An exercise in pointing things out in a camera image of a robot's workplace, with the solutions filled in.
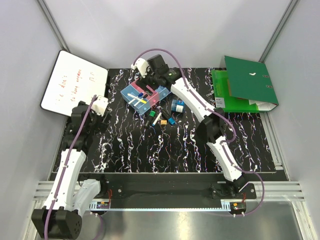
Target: table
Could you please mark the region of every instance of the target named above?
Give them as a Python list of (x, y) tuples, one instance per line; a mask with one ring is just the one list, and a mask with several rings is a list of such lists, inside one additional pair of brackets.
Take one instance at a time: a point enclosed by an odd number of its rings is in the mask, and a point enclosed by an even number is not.
[[(209, 103), (215, 104), (211, 71), (213, 68), (185, 68), (191, 85)], [(120, 91), (138, 73), (131, 69), (109, 69), (111, 78), (108, 110), (111, 114), (106, 132), (94, 137), (81, 173), (215, 173), (221, 168), (210, 148), (195, 136), (199, 124), (191, 110), (173, 113), (176, 125), (157, 124), (144, 128), (145, 116), (128, 107)], [(153, 109), (171, 111), (171, 94)], [(275, 172), (275, 165), (259, 113), (226, 113), (236, 129), (236, 140), (229, 147), (238, 164), (246, 171)], [(225, 128), (231, 139), (232, 132)], [(60, 154), (53, 166), (58, 171)]]

